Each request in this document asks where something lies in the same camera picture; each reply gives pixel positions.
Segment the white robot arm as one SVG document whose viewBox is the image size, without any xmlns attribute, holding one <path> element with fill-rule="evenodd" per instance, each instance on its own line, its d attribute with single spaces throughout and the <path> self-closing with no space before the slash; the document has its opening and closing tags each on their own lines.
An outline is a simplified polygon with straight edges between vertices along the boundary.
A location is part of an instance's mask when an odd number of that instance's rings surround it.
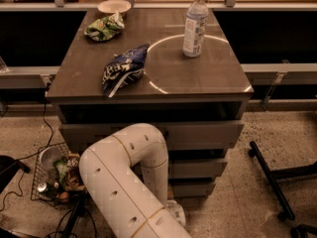
<svg viewBox="0 0 317 238">
<path fill-rule="evenodd" d="M 168 153 L 155 126 L 128 126 L 81 155 L 83 183 L 117 238 L 191 238 L 167 203 Z"/>
</svg>

